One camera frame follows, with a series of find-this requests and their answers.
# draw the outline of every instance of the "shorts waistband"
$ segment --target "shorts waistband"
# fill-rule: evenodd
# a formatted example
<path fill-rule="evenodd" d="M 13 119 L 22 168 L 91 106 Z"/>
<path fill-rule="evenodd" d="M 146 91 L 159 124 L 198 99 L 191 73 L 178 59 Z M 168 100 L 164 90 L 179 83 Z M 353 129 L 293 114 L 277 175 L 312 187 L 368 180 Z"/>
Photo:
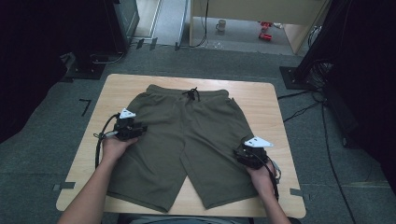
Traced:
<path fill-rule="evenodd" d="M 159 93 L 161 95 L 181 95 L 189 90 L 190 89 L 188 89 L 188 90 L 166 89 L 166 88 L 151 84 L 146 89 L 146 92 L 147 93 Z M 197 90 L 198 90 L 200 96 L 225 96 L 225 97 L 228 97 L 228 95 L 229 95 L 228 91 L 226 91 L 226 90 L 200 91 L 199 88 L 197 88 Z"/>

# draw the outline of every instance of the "wooden table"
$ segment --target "wooden table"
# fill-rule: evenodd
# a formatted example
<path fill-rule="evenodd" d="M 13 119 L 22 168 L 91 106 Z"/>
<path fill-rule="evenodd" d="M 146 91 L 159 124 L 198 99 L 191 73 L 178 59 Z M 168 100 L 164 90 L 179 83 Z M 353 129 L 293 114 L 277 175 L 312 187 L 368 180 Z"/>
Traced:
<path fill-rule="evenodd" d="M 208 18 L 285 23 L 286 36 L 297 53 L 307 35 L 327 14 L 331 0 L 211 0 Z M 205 17 L 206 0 L 191 0 L 190 46 L 194 17 Z"/>
<path fill-rule="evenodd" d="M 94 157 L 97 138 L 108 118 L 126 107 L 138 93 L 144 92 L 149 84 L 164 88 L 199 91 L 224 89 L 230 93 L 245 113 L 251 130 L 257 136 L 273 143 L 268 155 L 282 170 L 279 189 L 279 203 L 288 217 L 304 217 L 305 207 L 301 196 L 290 195 L 290 189 L 300 189 L 290 154 L 288 138 L 280 115 L 274 86 L 269 83 L 226 80 L 194 79 L 181 77 L 149 77 L 135 75 L 110 75 L 93 111 L 87 130 L 81 140 L 78 152 L 70 168 L 66 182 L 76 182 L 73 189 L 63 189 L 56 206 L 64 211 L 77 196 L 94 171 Z M 114 213 L 160 214 L 133 203 L 106 196 L 105 211 Z M 187 177 L 168 215 L 265 217 L 262 203 L 251 198 L 236 203 L 205 210 L 201 200 Z"/>

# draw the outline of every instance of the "gray carpet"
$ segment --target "gray carpet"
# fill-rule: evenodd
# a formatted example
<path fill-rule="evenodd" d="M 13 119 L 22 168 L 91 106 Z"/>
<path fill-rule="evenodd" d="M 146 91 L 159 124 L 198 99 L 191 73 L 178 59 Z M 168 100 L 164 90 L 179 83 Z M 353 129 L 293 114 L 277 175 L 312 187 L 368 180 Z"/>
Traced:
<path fill-rule="evenodd" d="M 60 216 L 54 184 L 65 180 L 100 91 L 109 74 L 198 77 L 270 82 L 277 95 L 285 89 L 278 67 L 297 66 L 302 58 L 262 53 L 131 48 L 118 63 L 106 66 L 100 80 L 57 83 L 24 129 L 0 146 L 0 223 L 54 223 Z M 92 100 L 85 116 L 86 103 Z M 283 118 L 312 105 L 310 94 L 279 101 Z M 359 149 L 343 148 L 329 108 L 324 109 L 334 169 L 356 223 L 394 223 L 396 197 L 379 164 Z M 353 223 L 330 166 L 320 105 L 285 123 L 306 216 L 302 223 Z M 117 215 L 106 214 L 104 223 Z M 266 223 L 256 218 L 256 223 Z"/>

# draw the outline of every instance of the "olive green shorts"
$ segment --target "olive green shorts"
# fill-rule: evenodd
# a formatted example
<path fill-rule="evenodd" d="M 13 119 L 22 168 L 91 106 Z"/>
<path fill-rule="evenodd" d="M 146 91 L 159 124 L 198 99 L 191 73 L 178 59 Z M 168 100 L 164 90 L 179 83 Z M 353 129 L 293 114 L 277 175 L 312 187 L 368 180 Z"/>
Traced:
<path fill-rule="evenodd" d="M 228 95 L 155 85 L 137 95 L 128 110 L 148 130 L 120 158 L 107 194 L 167 212 L 188 175 L 206 209 L 256 196 L 233 155 L 253 133 Z"/>

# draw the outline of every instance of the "drawstring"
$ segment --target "drawstring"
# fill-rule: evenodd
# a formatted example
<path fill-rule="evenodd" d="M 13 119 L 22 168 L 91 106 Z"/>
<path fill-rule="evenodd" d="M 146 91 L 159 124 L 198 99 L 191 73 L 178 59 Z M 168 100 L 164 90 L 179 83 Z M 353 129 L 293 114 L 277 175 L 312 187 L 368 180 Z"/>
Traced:
<path fill-rule="evenodd" d="M 201 98 L 199 97 L 199 92 L 198 92 L 198 90 L 197 90 L 197 87 L 195 87 L 195 89 L 191 89 L 191 90 L 189 90 L 189 91 L 185 91 L 185 92 L 183 92 L 182 94 L 186 94 L 187 93 L 187 95 L 192 99 L 192 100 L 195 100 L 195 94 L 194 93 L 197 93 L 197 96 L 198 96 L 198 102 L 201 102 Z"/>

